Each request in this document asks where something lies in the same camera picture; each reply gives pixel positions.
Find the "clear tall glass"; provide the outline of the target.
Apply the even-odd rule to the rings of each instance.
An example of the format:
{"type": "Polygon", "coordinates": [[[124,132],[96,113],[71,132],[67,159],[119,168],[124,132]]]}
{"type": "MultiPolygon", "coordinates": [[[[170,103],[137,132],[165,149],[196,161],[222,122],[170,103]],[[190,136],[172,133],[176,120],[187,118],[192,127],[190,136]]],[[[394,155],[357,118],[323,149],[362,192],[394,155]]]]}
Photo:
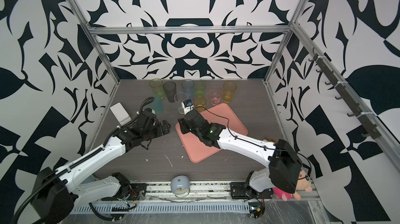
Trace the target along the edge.
{"type": "Polygon", "coordinates": [[[188,95],[184,92],[178,92],[174,96],[175,104],[180,114],[184,114],[183,102],[188,100],[188,95]]]}

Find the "light green tall glass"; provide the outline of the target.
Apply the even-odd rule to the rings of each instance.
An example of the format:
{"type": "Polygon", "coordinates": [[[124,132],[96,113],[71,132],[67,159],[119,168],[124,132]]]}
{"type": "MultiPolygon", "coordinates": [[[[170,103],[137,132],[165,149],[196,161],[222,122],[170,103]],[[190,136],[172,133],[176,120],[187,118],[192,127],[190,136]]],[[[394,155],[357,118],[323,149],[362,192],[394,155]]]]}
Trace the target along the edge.
{"type": "Polygon", "coordinates": [[[150,80],[149,85],[154,95],[157,95],[160,99],[163,99],[165,97],[163,81],[161,79],[152,79],[150,80]]]}

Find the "smoky grey tall glass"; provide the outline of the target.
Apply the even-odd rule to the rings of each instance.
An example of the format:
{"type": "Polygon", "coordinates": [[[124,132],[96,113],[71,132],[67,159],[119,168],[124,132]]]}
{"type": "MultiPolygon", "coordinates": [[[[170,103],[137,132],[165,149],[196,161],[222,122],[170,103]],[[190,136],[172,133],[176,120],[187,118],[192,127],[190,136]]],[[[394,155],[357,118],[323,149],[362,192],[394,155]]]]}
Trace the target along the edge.
{"type": "Polygon", "coordinates": [[[163,84],[165,95],[170,103],[175,102],[175,95],[177,93],[176,83],[173,81],[167,81],[163,84]]]}

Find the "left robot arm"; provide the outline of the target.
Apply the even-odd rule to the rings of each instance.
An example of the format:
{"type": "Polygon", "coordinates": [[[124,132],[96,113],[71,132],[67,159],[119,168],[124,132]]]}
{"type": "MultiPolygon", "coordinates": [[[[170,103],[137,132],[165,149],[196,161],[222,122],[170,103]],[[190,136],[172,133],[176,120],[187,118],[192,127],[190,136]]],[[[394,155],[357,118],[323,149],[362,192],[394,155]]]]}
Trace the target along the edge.
{"type": "Polygon", "coordinates": [[[131,122],[116,128],[102,145],[81,158],[55,170],[42,170],[35,181],[34,190],[38,194],[31,205],[41,219],[55,224],[82,205],[104,198],[121,200],[128,197],[131,183],[119,172],[93,182],[85,180],[143,142],[169,134],[170,129],[170,123],[159,121],[147,108],[131,122]]]}

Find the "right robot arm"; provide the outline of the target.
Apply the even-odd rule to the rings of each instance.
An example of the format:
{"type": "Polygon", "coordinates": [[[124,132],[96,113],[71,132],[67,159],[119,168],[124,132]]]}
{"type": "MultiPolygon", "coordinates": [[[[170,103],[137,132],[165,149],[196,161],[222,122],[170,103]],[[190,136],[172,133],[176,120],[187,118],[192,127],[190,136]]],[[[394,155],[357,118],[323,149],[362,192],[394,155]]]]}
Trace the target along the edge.
{"type": "Polygon", "coordinates": [[[182,134],[192,133],[206,146],[233,151],[262,164],[264,169],[250,173],[246,180],[248,189],[258,193],[270,188],[296,192],[303,163],[287,141],[274,143],[241,135],[222,124],[208,122],[196,110],[178,122],[182,134]]]}

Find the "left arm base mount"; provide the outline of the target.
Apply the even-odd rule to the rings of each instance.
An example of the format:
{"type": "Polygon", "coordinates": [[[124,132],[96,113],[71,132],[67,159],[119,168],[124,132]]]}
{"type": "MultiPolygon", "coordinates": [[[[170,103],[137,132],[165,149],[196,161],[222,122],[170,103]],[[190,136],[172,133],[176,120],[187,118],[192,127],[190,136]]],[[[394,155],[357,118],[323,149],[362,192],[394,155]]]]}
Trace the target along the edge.
{"type": "Polygon", "coordinates": [[[113,173],[111,175],[120,184],[120,189],[117,191],[116,195],[112,197],[102,198],[102,201],[116,201],[116,200],[128,200],[135,201],[141,196],[146,195],[147,184],[146,183],[131,183],[127,177],[125,177],[120,172],[113,173]]]}

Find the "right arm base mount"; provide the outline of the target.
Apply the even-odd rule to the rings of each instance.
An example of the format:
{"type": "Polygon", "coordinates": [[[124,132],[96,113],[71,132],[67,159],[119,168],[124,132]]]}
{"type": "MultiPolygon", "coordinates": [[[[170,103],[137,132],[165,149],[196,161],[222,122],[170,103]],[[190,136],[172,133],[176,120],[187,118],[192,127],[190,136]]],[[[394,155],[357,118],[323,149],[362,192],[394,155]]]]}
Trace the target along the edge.
{"type": "Polygon", "coordinates": [[[262,200],[271,199],[273,195],[272,188],[266,189],[263,192],[257,192],[249,186],[250,177],[254,173],[251,171],[245,182],[230,182],[230,196],[234,200],[262,200]]]}

